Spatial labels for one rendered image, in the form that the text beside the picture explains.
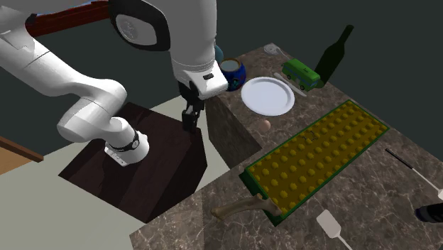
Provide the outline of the dark blue rounded object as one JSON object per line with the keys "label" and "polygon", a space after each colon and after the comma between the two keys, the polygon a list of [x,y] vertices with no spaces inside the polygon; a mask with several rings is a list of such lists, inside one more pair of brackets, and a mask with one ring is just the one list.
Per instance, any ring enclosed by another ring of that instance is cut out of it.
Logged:
{"label": "dark blue rounded object", "polygon": [[415,216],[421,222],[442,223],[443,222],[443,202],[433,205],[425,205],[415,210]]}

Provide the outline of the blue painted pot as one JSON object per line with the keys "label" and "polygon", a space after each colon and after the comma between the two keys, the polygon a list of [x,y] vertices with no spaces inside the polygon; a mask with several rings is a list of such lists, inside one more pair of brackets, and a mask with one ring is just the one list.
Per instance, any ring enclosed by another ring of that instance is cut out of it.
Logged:
{"label": "blue painted pot", "polygon": [[246,68],[243,63],[234,58],[227,58],[220,62],[219,67],[225,76],[229,86],[229,92],[236,91],[242,87],[246,80]]}

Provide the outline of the clear round spoon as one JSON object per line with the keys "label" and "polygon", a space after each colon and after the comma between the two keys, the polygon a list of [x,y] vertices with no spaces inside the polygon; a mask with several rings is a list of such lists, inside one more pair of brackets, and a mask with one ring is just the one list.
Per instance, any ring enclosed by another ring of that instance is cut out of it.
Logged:
{"label": "clear round spoon", "polygon": [[263,47],[264,51],[269,55],[283,55],[286,59],[290,59],[283,51],[273,43],[267,44]]}

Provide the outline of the dark robot stand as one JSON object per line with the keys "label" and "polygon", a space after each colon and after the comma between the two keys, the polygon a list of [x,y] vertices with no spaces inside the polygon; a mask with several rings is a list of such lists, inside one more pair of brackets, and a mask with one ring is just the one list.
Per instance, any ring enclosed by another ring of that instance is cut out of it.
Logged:
{"label": "dark robot stand", "polygon": [[95,139],[59,176],[148,223],[197,189],[207,169],[202,132],[184,131],[181,121],[130,102],[118,115],[148,137],[148,155],[122,167]]}

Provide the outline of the dark green bottle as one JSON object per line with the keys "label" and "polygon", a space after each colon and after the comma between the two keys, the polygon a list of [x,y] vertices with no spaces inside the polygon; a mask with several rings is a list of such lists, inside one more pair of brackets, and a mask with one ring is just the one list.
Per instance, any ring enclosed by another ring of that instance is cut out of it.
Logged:
{"label": "dark green bottle", "polygon": [[323,88],[323,86],[327,84],[329,78],[342,61],[345,54],[345,43],[353,29],[353,25],[347,25],[339,39],[323,52],[315,68],[315,72],[320,76],[320,79],[315,86],[316,88]]}

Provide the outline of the white knife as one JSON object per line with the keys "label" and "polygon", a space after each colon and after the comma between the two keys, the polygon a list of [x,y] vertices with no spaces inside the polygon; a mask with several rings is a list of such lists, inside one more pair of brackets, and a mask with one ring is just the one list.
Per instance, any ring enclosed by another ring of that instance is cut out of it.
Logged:
{"label": "white knife", "polygon": [[276,76],[279,80],[282,80],[284,83],[286,83],[286,84],[288,85],[288,87],[289,87],[292,91],[298,93],[298,94],[299,94],[300,96],[302,96],[302,97],[307,97],[307,95],[306,95],[302,90],[296,88],[296,86],[292,85],[288,80],[286,80],[286,79],[285,79],[282,75],[280,75],[279,73],[274,72],[273,75]]}

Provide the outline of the yellow studded green board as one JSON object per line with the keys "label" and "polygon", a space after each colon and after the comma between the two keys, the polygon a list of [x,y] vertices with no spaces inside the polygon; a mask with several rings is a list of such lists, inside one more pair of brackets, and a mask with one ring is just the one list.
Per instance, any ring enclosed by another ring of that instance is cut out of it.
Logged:
{"label": "yellow studded green board", "polygon": [[277,226],[388,130],[347,100],[250,164],[239,177],[252,195],[278,206],[280,215],[266,214]]}

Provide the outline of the white plate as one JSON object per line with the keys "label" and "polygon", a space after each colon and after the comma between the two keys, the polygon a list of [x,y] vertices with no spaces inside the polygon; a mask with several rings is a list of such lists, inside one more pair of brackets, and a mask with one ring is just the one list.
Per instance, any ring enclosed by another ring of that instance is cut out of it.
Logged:
{"label": "white plate", "polygon": [[280,116],[295,103],[293,91],[273,77],[255,77],[241,88],[243,103],[253,112],[264,116]]}

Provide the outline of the tan bone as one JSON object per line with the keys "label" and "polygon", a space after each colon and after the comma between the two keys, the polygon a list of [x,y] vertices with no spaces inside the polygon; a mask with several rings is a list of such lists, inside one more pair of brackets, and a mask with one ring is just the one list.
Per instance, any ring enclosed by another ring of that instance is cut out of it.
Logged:
{"label": "tan bone", "polygon": [[265,210],[273,216],[280,216],[283,213],[279,206],[277,206],[270,198],[264,200],[260,193],[253,197],[238,200],[229,205],[212,208],[210,212],[219,221],[222,221],[233,214],[246,210]]}

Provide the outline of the green toy bus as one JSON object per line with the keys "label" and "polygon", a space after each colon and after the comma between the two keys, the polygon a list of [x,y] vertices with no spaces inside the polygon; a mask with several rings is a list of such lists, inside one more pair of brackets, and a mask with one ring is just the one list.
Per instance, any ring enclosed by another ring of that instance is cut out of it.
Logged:
{"label": "green toy bus", "polygon": [[289,80],[294,81],[301,90],[309,92],[312,89],[319,89],[324,86],[324,82],[321,80],[320,75],[298,59],[294,58],[288,60],[281,66],[284,76]]}

